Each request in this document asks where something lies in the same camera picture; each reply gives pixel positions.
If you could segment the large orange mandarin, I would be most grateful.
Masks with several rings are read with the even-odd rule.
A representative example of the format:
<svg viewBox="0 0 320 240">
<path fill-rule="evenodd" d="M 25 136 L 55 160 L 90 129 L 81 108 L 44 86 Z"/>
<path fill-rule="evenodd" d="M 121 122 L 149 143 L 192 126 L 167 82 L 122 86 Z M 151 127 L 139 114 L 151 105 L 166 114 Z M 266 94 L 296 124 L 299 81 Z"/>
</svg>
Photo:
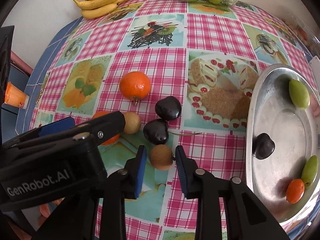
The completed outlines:
<svg viewBox="0 0 320 240">
<path fill-rule="evenodd" d="M 119 89 L 125 98 L 136 105 L 150 93 L 151 81 L 143 72 L 129 72 L 121 78 Z"/>
</svg>

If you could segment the brown longan fruit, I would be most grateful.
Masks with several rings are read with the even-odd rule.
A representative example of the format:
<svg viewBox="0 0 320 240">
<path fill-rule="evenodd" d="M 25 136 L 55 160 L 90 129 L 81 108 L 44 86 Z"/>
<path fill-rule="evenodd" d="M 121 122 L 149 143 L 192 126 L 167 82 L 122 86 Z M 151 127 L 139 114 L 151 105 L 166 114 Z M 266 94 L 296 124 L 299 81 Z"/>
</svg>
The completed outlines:
<svg viewBox="0 0 320 240">
<path fill-rule="evenodd" d="M 154 168 L 169 170 L 173 164 L 172 150 L 167 145 L 157 145 L 151 150 L 149 160 Z"/>
</svg>

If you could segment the white rectangular box device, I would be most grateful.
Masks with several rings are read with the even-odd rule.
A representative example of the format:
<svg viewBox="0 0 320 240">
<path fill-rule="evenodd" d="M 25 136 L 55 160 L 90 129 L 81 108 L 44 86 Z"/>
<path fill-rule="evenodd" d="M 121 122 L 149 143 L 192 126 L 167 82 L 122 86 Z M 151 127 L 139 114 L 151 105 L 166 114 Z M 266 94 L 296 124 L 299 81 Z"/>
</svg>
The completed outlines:
<svg viewBox="0 0 320 240">
<path fill-rule="evenodd" d="M 315 77 L 317 86 L 320 87 L 320 59 L 318 56 L 314 56 L 310 62 L 309 65 L 312 69 L 313 75 Z"/>
</svg>

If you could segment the tan longan fruit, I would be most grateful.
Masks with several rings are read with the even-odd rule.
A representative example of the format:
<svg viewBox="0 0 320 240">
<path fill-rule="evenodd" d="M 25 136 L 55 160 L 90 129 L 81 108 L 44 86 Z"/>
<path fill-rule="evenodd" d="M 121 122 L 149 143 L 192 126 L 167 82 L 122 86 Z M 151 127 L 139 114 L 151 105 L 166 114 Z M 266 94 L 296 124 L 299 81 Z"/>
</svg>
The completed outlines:
<svg viewBox="0 0 320 240">
<path fill-rule="evenodd" d="M 125 127 L 124 133 L 126 134 L 135 134 L 140 130 L 141 127 L 141 118 L 138 114 L 133 112 L 124 113 L 125 117 Z"/>
</svg>

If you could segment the dark plum in tray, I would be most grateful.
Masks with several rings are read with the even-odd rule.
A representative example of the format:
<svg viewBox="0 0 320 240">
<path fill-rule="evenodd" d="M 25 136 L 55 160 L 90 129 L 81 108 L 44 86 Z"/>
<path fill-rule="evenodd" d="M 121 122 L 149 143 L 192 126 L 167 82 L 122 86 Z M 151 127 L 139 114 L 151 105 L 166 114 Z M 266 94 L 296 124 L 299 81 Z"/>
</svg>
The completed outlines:
<svg viewBox="0 0 320 240">
<path fill-rule="evenodd" d="M 253 154 L 259 159 L 268 158 L 275 150 L 275 143 L 267 133 L 260 133 L 253 140 Z"/>
</svg>

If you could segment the small orange in tray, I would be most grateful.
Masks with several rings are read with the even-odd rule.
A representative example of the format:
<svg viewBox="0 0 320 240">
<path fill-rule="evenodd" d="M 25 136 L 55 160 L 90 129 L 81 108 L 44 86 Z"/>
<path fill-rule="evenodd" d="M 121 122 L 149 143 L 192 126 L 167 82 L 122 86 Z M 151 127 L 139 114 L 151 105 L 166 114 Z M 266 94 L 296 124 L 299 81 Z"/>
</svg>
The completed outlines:
<svg viewBox="0 0 320 240">
<path fill-rule="evenodd" d="M 292 180 L 286 190 L 286 200 L 295 204 L 300 201 L 305 191 L 304 182 L 301 179 Z"/>
</svg>

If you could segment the small orange mandarin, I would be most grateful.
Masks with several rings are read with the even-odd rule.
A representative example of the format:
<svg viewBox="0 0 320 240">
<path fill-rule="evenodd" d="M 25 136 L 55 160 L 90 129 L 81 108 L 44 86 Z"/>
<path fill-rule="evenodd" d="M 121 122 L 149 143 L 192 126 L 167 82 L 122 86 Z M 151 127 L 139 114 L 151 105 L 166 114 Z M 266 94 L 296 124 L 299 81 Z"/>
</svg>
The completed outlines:
<svg viewBox="0 0 320 240">
<path fill-rule="evenodd" d="M 119 112 L 99 111 L 92 116 L 93 133 L 98 145 L 111 145 L 118 141 L 124 128 L 124 117 Z"/>
</svg>

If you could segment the dark plum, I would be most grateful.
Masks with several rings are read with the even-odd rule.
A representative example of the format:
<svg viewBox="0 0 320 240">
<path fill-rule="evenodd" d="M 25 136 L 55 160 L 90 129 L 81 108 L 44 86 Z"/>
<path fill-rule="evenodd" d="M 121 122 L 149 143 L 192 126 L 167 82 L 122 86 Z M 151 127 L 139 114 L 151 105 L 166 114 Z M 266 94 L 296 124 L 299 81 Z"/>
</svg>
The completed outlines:
<svg viewBox="0 0 320 240">
<path fill-rule="evenodd" d="M 182 105 L 174 96 L 167 96 L 156 103 L 155 112 L 160 118 L 173 121 L 181 116 Z"/>
<path fill-rule="evenodd" d="M 253 140 L 253 154 L 259 159 L 268 158 L 275 150 L 275 143 L 267 133 L 260 133 Z"/>
<path fill-rule="evenodd" d="M 143 127 L 144 137 L 154 145 L 164 145 L 169 139 L 168 127 L 164 119 L 152 120 Z"/>
</svg>

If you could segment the green fruit at tray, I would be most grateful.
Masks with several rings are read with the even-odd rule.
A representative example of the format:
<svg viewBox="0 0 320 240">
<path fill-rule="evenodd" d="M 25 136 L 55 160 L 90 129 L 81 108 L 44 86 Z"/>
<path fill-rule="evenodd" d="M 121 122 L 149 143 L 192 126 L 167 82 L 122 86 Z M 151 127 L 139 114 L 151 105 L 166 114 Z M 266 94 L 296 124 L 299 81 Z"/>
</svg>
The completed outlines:
<svg viewBox="0 0 320 240">
<path fill-rule="evenodd" d="M 301 180 L 303 181 L 305 188 L 309 188 L 313 184 L 317 173 L 318 157 L 316 155 L 312 155 L 306 162 L 301 175 Z"/>
<path fill-rule="evenodd" d="M 289 94 L 292 103 L 299 109 L 305 110 L 310 105 L 310 95 L 307 88 L 298 80 L 289 81 Z"/>
</svg>

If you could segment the green fruit at tray back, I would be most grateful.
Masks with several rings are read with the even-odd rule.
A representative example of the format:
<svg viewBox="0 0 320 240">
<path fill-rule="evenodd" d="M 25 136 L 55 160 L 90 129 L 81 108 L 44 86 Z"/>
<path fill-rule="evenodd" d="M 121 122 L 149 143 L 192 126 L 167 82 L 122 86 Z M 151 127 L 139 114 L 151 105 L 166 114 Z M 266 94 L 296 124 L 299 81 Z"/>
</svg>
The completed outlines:
<svg viewBox="0 0 320 240">
<path fill-rule="evenodd" d="M 289 94 L 292 103 L 299 109 L 305 110 L 310 105 L 310 95 L 307 88 L 298 80 L 289 81 Z"/>
</svg>

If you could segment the clear box of longans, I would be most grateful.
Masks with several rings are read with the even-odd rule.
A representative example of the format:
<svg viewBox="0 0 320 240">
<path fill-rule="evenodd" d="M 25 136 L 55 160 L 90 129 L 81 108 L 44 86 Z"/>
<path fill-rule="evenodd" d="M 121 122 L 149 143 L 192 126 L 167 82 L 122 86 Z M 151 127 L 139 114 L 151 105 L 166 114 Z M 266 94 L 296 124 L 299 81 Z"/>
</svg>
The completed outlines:
<svg viewBox="0 0 320 240">
<path fill-rule="evenodd" d="M 283 18 L 283 21 L 312 54 L 319 56 L 319 38 L 303 20 L 290 16 Z"/>
</svg>

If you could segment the green fruit at tray front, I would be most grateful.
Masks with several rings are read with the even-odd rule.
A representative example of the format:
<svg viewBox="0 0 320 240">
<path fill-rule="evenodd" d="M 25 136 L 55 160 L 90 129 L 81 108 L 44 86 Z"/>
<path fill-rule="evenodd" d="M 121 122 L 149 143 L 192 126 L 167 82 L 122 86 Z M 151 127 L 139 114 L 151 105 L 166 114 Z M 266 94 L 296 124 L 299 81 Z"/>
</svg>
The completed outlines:
<svg viewBox="0 0 320 240">
<path fill-rule="evenodd" d="M 313 184 L 317 173 L 318 157 L 316 155 L 312 155 L 306 162 L 301 175 L 301 180 L 303 181 L 305 188 L 309 188 Z"/>
</svg>

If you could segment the orange plastic cup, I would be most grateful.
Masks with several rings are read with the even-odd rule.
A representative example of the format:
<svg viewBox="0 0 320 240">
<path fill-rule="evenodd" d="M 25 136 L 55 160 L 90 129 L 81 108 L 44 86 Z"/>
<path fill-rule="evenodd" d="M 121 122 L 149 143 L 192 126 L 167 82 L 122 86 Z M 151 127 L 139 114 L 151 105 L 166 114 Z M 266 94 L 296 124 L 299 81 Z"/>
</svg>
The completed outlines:
<svg viewBox="0 0 320 240">
<path fill-rule="evenodd" d="M 5 92 L 5 101 L 7 105 L 26 109 L 29 101 L 29 96 L 23 91 L 14 86 L 11 82 L 8 82 L 7 89 Z"/>
</svg>

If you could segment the checked pink fruit tablecloth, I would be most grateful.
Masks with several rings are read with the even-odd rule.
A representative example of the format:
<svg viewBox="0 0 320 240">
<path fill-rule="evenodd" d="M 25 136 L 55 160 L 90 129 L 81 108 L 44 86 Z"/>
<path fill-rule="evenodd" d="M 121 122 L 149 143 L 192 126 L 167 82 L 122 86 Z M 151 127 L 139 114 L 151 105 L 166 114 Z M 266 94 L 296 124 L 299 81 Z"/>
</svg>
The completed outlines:
<svg viewBox="0 0 320 240">
<path fill-rule="evenodd" d="M 167 96 L 182 104 L 169 122 L 167 145 L 216 177 L 245 175 L 247 109 L 258 75 L 269 65 L 296 68 L 315 85 L 307 51 L 285 23 L 249 5 L 218 8 L 179 0 L 131 0 L 107 16 L 82 19 L 42 81 L 29 129 L 99 111 L 157 119 Z M 136 105 L 119 89 L 129 72 L 143 72 L 151 91 Z"/>
</svg>

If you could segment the round steel tray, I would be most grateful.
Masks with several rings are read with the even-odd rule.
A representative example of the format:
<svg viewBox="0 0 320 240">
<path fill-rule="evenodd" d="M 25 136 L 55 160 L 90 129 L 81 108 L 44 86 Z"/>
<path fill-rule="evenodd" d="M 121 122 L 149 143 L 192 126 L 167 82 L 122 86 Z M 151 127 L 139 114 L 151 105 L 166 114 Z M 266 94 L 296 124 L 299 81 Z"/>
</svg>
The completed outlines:
<svg viewBox="0 0 320 240">
<path fill-rule="evenodd" d="M 300 81 L 310 95 L 310 106 L 298 109 L 289 95 L 289 81 Z M 274 152 L 259 160 L 254 153 L 255 138 L 266 133 L 275 143 Z M 246 184 L 268 208 L 280 225 L 300 219 L 312 209 L 319 193 L 319 177 L 301 200 L 290 204 L 286 189 L 300 177 L 304 164 L 319 155 L 319 93 L 294 68 L 273 64 L 259 76 L 253 89 L 246 128 Z"/>
</svg>

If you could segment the blue underlying tablecloth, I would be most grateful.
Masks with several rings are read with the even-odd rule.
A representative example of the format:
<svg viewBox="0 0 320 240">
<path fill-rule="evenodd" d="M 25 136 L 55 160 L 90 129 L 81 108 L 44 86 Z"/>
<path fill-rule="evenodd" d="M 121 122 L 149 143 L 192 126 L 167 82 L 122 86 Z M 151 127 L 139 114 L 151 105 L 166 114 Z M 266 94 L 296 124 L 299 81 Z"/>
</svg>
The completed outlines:
<svg viewBox="0 0 320 240">
<path fill-rule="evenodd" d="M 36 105 L 37 93 L 41 89 L 42 81 L 44 80 L 46 72 L 51 66 L 58 52 L 66 42 L 67 37 L 80 24 L 81 21 L 82 17 L 63 27 L 50 41 L 49 45 L 41 55 L 31 76 L 29 77 L 26 88 L 24 90 L 29 95 L 29 102 L 26 106 L 26 109 L 18 111 L 15 135 L 20 135 L 23 132 L 29 130 L 31 118 Z"/>
</svg>

